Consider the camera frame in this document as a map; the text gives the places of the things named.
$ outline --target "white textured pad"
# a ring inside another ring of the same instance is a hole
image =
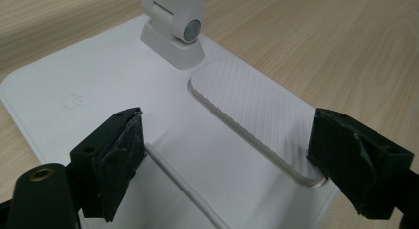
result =
[[[306,158],[315,108],[231,59],[202,67],[190,85],[204,105],[297,181],[312,186],[324,180]]]

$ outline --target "circular logo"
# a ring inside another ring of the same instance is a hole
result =
[[[75,109],[83,104],[84,97],[78,94],[71,94],[61,101],[61,105],[66,109]]]

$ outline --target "white stand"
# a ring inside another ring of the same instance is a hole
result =
[[[186,70],[204,60],[198,41],[204,0],[142,0],[150,17],[141,40],[177,69]]]
[[[168,40],[153,30],[150,20],[144,25],[141,40],[173,67],[180,70],[197,66],[205,56],[197,40],[192,43],[184,43],[179,39]]]

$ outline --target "3d printed part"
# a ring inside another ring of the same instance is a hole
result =
[[[323,109],[316,110],[310,139],[308,158],[358,213],[369,219],[390,218],[409,189],[403,186],[410,175],[411,152],[347,115]]]
[[[69,171],[80,179],[85,217],[112,221],[130,180],[146,156],[141,109],[108,118],[70,153]]]
[[[79,229],[70,183],[61,164],[41,165],[19,177],[9,210],[7,229]]]

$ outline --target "wood grain surface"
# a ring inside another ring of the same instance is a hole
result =
[[[0,0],[0,81],[140,15],[140,3]],[[309,104],[419,154],[419,0],[206,0],[203,33]],[[0,201],[38,163],[1,105]],[[339,193],[320,228],[398,228],[400,218],[364,219]]]

